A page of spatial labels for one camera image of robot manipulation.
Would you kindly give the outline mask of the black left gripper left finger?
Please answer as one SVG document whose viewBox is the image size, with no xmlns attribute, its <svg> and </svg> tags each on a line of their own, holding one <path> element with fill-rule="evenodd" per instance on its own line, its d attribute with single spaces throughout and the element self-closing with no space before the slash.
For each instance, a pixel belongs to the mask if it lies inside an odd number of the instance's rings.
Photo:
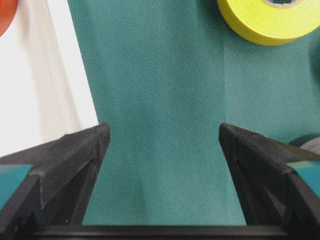
<svg viewBox="0 0 320 240">
<path fill-rule="evenodd" d="M 42 226 L 81 224 L 110 140 L 103 122 L 2 156 L 3 172 L 27 173 L 0 209 L 1 239 L 27 239 Z"/>
</svg>

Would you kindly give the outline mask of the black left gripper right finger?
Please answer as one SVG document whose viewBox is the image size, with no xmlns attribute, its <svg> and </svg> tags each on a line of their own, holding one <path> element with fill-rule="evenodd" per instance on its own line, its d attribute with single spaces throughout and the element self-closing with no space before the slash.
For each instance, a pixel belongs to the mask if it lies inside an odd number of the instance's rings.
<svg viewBox="0 0 320 240">
<path fill-rule="evenodd" d="M 319 154 L 228 123 L 219 126 L 218 138 L 246 224 L 318 240 L 320 198 L 294 167 L 313 169 Z"/>
</svg>

